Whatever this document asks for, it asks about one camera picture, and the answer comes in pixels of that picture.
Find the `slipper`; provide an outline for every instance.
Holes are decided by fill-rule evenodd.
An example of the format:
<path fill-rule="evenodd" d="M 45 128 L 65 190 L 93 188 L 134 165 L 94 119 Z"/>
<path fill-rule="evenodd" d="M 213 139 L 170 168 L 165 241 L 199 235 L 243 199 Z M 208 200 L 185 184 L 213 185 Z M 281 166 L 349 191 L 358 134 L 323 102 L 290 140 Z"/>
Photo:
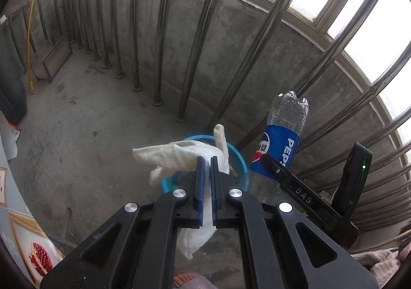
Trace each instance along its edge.
<path fill-rule="evenodd" d="M 186 282 L 181 287 L 179 287 L 178 284 L 174 282 L 176 286 L 181 289 L 218 289 L 214 284 L 212 284 L 210 281 L 208 281 L 204 276 L 200 274 L 197 274 L 197 273 L 184 273 L 184 274 L 191 274 L 196 277 Z"/>

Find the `plastic bowl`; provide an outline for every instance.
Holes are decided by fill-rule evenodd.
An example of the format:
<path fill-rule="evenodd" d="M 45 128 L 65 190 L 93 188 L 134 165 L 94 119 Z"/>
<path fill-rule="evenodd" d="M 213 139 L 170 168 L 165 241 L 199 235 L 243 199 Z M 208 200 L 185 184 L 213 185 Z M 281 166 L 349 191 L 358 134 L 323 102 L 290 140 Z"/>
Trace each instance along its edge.
<path fill-rule="evenodd" d="M 209 135 L 196 135 L 188 137 L 184 140 L 196 140 L 199 142 L 215 146 L 214 136 Z M 238 152 L 233 145 L 227 142 L 227 147 L 229 149 L 230 174 L 236 176 L 237 178 L 241 178 L 247 172 L 247 165 L 245 164 L 245 161 L 241 156 L 240 152 Z M 163 193 L 168 193 L 178 189 L 178 182 L 182 174 L 183 172 L 176 172 L 173 175 L 166 177 L 161 184 Z M 247 190 L 248 182 L 246 181 L 244 185 L 245 187 L 243 189 Z"/>

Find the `pepsi logo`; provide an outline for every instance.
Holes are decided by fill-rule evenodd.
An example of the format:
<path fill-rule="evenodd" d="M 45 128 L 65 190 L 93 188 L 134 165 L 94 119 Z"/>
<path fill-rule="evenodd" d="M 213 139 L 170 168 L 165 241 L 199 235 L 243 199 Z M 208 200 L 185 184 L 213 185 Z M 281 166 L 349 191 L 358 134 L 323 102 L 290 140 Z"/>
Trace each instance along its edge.
<path fill-rule="evenodd" d="M 254 156 L 251 162 L 256 162 L 260 160 L 261 156 L 267 153 L 269 147 L 270 147 L 270 138 L 268 137 L 268 134 L 265 132 L 260 141 L 260 144 L 258 145 L 256 153 L 254 153 Z"/>

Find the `concrete wall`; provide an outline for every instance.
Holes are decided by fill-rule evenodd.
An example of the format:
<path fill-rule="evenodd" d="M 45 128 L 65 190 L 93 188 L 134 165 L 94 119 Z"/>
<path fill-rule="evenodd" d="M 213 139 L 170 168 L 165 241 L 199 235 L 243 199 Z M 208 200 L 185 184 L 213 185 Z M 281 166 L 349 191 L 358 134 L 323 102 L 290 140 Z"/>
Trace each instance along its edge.
<path fill-rule="evenodd" d="M 108 51 L 112 52 L 110 0 L 102 1 L 106 41 Z M 65 31 L 66 24 L 61 0 L 58 2 L 60 19 Z M 170 0 L 162 79 L 163 82 L 179 91 L 182 89 L 192 40 L 203 3 L 204 0 Z M 95 0 L 91 0 L 91 4 L 93 28 L 97 44 L 101 50 Z M 48 32 L 51 33 L 50 35 L 57 35 L 53 0 L 42 0 L 42 5 L 47 18 Z M 131 82 L 129 5 L 130 0 L 118 0 L 120 53 L 127 74 L 125 81 Z M 154 65 L 159 5 L 160 0 L 138 0 L 139 66 L 151 74 Z M 211 116 L 266 16 L 265 11 L 242 0 L 218 1 L 194 79 L 188 110 L 194 109 L 194 106 L 201 107 L 204 118 L 208 119 Z M 36 46 L 41 46 L 44 43 L 44 36 L 37 8 L 34 9 L 32 34 Z M 278 93 L 291 90 L 301 76 L 312 67 L 320 54 L 321 51 L 309 40 L 291 27 L 281 23 L 223 117 L 228 141 L 236 144 L 245 136 L 265 116 L 272 98 Z M 152 84 L 143 84 L 143 86 L 151 88 Z M 310 113 L 303 137 L 325 123 L 359 94 L 357 86 L 337 65 L 333 64 L 329 67 L 305 95 L 310 104 Z M 351 148 L 355 141 L 363 140 L 381 127 L 381 120 L 371 105 L 367 105 L 338 129 L 298 153 L 291 168 L 298 172 L 319 164 L 341 151 Z M 255 140 L 243 150 L 242 154 L 248 162 L 258 142 L 259 140 Z M 371 148 L 373 160 L 377 160 L 393 149 L 391 140 L 386 137 Z M 343 165 L 344 163 L 318 174 L 313 179 L 313 183 L 322 184 L 336 180 L 342 174 Z M 367 182 L 376 181 L 393 171 L 397 171 L 400 167 L 400 161 L 396 160 L 370 174 Z M 389 188 L 394 188 L 402 183 L 403 180 L 398 179 L 389 184 Z M 383 186 L 365 193 L 362 199 L 373 199 L 385 192 L 387 187 Z"/>

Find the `pepsi bottle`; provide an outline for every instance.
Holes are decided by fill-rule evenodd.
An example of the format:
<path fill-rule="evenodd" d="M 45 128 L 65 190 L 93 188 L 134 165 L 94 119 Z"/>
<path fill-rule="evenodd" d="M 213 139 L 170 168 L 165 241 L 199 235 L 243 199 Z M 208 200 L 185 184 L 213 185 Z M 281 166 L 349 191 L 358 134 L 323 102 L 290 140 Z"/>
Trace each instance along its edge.
<path fill-rule="evenodd" d="M 260 202 L 271 205 L 290 202 L 291 198 L 280 188 L 276 178 L 262 167 L 259 159 L 264 153 L 268 153 L 288 168 L 297 150 L 307 115 L 307 100 L 298 100 L 293 91 L 274 98 L 266 130 L 247 172 L 248 179 L 243 178 L 242 182 L 244 184 L 248 181 L 248 191 Z"/>

